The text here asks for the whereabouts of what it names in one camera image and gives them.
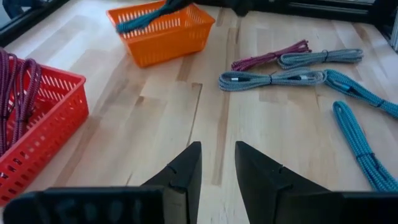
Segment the red basket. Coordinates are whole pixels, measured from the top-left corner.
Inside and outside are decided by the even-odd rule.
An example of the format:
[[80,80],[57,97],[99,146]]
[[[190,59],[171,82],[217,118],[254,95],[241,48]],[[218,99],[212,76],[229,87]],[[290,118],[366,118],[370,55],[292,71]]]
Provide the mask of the red basket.
[[[27,89],[30,74],[24,77]],[[27,132],[0,157],[1,206],[26,189],[85,121],[85,81],[85,77],[42,65],[42,81]],[[14,117],[11,114],[7,123],[7,136],[11,136]]]

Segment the cable connector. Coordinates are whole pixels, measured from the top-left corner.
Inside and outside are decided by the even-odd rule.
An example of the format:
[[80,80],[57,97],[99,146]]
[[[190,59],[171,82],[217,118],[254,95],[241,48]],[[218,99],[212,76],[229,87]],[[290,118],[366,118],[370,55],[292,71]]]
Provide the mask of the cable connector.
[[309,77],[308,75],[297,75],[288,78],[289,80],[314,80],[314,77]]
[[340,83],[338,81],[333,81],[333,84],[341,88],[343,91],[349,92],[351,87],[349,85],[346,85],[344,83]]
[[248,82],[248,81],[250,81],[250,78],[234,77],[234,78],[231,78],[231,81],[233,81],[233,82]]

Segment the coiled cable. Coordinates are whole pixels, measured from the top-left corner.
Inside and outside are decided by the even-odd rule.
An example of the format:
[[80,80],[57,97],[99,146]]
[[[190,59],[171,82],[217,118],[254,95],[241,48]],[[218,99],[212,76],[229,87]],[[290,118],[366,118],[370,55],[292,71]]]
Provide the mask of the coiled cable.
[[333,89],[344,93],[348,96],[355,97],[363,100],[372,106],[380,108],[390,114],[391,116],[398,118],[398,105],[391,103],[390,101],[383,100],[376,96],[374,93],[365,89],[363,86],[358,84],[356,81],[350,79],[346,75],[332,69],[326,69],[326,81],[325,84],[332,87]]
[[284,70],[323,62],[356,63],[362,61],[361,49],[324,50],[318,53],[287,53],[280,56],[278,64]]
[[353,154],[371,186],[378,191],[398,191],[398,183],[378,161],[351,109],[343,102],[333,104],[333,112]]
[[223,91],[241,91],[264,85],[317,85],[325,80],[323,71],[304,67],[270,75],[230,71],[220,75],[218,86]]
[[278,50],[276,52],[269,52],[265,55],[260,55],[257,57],[249,57],[246,59],[235,61],[232,63],[231,68],[234,71],[245,71],[245,70],[248,70],[256,65],[267,63],[276,58],[279,58],[283,54],[294,53],[294,52],[295,53],[311,52],[311,50],[308,48],[308,41],[301,40],[290,47],[287,47],[282,50]]
[[[0,156],[2,156],[25,133],[34,110],[42,71],[34,60],[27,59],[19,64],[18,58],[4,49],[0,49],[0,58]],[[12,136],[7,136],[7,123],[10,122],[11,113],[15,113],[15,122]]]

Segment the wood grain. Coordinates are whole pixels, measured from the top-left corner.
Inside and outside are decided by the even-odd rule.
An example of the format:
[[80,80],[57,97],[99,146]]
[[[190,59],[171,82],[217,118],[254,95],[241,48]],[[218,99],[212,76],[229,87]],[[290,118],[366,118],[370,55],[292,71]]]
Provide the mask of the wood grain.
[[[265,86],[225,93],[218,76],[239,58],[307,39],[314,51],[359,47],[357,65],[325,63],[398,103],[398,55],[368,24],[200,6],[214,18],[205,49],[149,68],[126,53],[105,11],[145,1],[71,0],[6,49],[84,75],[88,121],[30,185],[140,185],[192,141],[201,141],[198,223],[249,223],[236,180],[234,145],[245,141],[332,190],[370,190],[333,116],[353,109],[376,156],[398,176],[398,123],[327,86]],[[280,70],[276,63],[254,72]]]

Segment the metal frame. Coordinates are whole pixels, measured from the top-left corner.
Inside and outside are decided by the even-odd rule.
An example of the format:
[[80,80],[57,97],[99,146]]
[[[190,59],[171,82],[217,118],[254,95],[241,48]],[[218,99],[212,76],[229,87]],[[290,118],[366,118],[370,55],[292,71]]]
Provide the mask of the metal frame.
[[[230,7],[238,0],[195,0],[197,4],[209,6]],[[390,14],[397,7],[396,0],[375,0],[374,3],[347,0],[241,0],[251,1],[251,10],[274,12],[321,19],[334,19],[349,22],[363,22],[375,25],[388,41],[398,45],[398,22],[396,35],[391,34],[391,28],[386,28]]]
[[45,19],[69,0],[53,0],[39,9],[29,9],[0,28],[0,46],[5,47],[30,28]]
[[[68,1],[53,0],[43,8],[30,9],[14,18],[0,28],[0,46],[11,43]],[[392,20],[388,18],[388,12],[391,6],[396,6],[396,0],[375,0],[373,4],[345,0],[194,0],[197,4],[218,7],[228,7],[229,3],[236,1],[251,1],[251,9],[255,11],[373,24],[398,50],[398,22],[394,28],[385,26],[386,21]]]

